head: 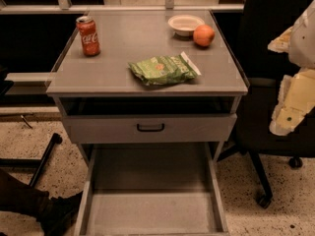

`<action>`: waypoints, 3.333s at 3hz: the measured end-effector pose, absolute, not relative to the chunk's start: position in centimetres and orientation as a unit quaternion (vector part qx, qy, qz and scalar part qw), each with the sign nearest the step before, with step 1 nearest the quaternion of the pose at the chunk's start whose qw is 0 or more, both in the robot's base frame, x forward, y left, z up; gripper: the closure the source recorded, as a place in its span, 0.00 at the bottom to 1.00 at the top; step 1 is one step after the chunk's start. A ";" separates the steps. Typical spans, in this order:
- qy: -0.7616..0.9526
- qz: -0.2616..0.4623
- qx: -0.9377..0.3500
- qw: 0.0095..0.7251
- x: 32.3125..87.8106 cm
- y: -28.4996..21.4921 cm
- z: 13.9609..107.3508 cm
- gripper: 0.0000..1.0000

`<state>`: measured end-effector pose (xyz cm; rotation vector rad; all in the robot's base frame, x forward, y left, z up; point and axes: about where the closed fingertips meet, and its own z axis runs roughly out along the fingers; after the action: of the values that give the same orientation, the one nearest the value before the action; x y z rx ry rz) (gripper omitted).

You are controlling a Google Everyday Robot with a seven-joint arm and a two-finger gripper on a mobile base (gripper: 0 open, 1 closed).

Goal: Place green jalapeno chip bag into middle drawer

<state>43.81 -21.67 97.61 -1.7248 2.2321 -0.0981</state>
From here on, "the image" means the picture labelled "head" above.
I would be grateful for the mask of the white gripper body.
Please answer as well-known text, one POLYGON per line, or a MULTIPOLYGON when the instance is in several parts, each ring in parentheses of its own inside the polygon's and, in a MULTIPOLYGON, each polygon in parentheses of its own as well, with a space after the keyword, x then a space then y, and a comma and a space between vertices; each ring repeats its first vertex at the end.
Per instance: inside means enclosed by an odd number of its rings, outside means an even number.
POLYGON ((315 68, 315 0, 292 27, 288 59, 299 67, 315 68))

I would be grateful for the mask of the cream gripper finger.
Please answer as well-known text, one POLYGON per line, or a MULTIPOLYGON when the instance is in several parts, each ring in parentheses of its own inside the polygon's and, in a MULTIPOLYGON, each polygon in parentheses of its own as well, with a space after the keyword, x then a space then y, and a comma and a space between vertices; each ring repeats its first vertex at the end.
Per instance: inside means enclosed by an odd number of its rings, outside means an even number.
POLYGON ((291 32, 292 28, 286 29, 268 44, 268 49, 277 53, 288 53, 291 32))
POLYGON ((284 75, 270 131, 277 136, 293 132, 315 107, 315 70, 302 68, 293 77, 284 75))

